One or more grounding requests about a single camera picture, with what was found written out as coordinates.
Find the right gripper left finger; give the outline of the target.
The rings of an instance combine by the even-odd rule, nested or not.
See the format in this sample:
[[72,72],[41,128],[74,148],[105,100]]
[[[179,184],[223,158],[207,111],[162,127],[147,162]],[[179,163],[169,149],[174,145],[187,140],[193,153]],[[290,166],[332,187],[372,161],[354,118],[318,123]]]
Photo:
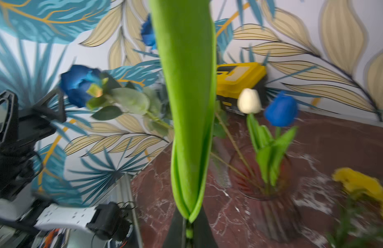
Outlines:
[[187,219],[176,208],[162,248],[186,248],[186,223]]

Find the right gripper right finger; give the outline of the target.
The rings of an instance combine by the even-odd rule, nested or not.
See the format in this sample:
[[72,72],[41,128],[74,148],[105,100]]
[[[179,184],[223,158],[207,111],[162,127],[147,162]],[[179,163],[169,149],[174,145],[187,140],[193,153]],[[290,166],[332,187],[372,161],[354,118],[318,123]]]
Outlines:
[[193,232],[193,248],[218,248],[203,207],[193,222]]

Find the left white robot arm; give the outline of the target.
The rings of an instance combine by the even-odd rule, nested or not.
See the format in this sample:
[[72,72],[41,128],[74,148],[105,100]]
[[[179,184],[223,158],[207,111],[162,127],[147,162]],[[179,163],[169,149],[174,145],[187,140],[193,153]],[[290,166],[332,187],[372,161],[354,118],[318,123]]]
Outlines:
[[20,110],[12,91],[0,93],[0,106],[7,108],[0,122],[0,224],[37,235],[56,228],[77,229],[102,240],[125,242],[132,225],[118,204],[110,202],[96,207],[71,208],[32,193],[37,173],[34,160],[38,141],[55,133],[51,121],[66,121],[64,95],[52,90],[38,103]]

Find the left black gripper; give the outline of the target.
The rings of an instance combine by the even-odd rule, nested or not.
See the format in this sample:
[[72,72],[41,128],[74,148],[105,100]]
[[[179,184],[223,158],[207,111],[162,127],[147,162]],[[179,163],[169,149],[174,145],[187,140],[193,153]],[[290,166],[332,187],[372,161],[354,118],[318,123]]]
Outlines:
[[34,146],[56,132],[51,121],[66,122],[64,93],[54,89],[38,103],[19,109],[18,97],[12,91],[0,93],[0,105],[6,104],[4,121],[0,123],[0,158],[25,157]]

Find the yellow carnation vase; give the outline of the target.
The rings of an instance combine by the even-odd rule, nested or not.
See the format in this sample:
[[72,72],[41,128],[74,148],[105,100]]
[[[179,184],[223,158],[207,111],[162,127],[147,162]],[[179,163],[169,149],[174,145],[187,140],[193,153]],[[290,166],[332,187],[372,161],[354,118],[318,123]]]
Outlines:
[[373,200],[380,205],[380,216],[383,219],[383,186],[379,180],[348,167],[339,168],[332,174],[335,182],[342,184],[347,193],[346,200],[340,205],[339,223],[331,234],[327,234],[327,241],[331,248],[365,248],[376,239],[383,239],[383,224],[373,231],[349,240],[348,236],[354,231],[352,219],[362,213],[358,206],[360,200]]

